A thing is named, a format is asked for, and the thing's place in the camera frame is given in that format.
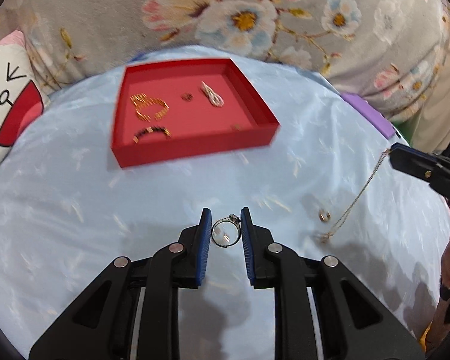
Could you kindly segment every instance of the red tray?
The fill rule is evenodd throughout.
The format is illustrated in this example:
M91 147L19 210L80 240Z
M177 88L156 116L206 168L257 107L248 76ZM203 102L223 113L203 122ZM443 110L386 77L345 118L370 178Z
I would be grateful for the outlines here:
M204 81L224 100L214 107L200 89ZM138 119L130 97L161 98L167 114L156 121L159 105L142 108L151 122ZM186 102L183 93L191 93ZM167 128L138 143L135 134L149 126ZM270 144L280 124L253 85L231 59L190 59L139 64L125 69L115 109L111 148L121 167Z

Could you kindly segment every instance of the purple object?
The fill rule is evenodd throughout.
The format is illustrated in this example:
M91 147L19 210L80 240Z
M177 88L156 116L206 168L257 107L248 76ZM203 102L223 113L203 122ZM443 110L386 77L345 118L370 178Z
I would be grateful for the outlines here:
M389 139L395 134L395 128L383 115L357 94L342 93L342 98L356 109L366 120L372 123L382 135Z

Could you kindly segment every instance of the silver screw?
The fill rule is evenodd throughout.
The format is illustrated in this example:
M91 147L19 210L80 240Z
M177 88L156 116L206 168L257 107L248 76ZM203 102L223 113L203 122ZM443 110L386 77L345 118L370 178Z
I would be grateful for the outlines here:
M270 244L268 245L268 250L271 251L272 253L280 253L283 250L283 246L280 244Z
M172 253L180 253L183 250L183 245L177 243L171 244L168 247L168 250L171 251Z
M326 266L329 266L330 268L335 268L338 265L338 259L334 256L327 256L323 260Z
M125 268L128 265L128 259L127 257L117 257L113 264L117 268Z

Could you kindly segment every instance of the printed pillow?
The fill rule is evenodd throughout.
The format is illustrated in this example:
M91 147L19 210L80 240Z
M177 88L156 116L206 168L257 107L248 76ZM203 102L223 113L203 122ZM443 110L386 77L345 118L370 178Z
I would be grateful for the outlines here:
M37 85L21 31L0 41L0 162L50 100Z

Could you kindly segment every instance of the floral blanket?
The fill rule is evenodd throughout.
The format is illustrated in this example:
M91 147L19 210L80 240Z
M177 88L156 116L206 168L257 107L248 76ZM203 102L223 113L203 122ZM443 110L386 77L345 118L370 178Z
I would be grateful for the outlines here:
M202 44L312 69L392 122L440 78L447 0L6 0L0 37L19 26L45 91L140 51Z

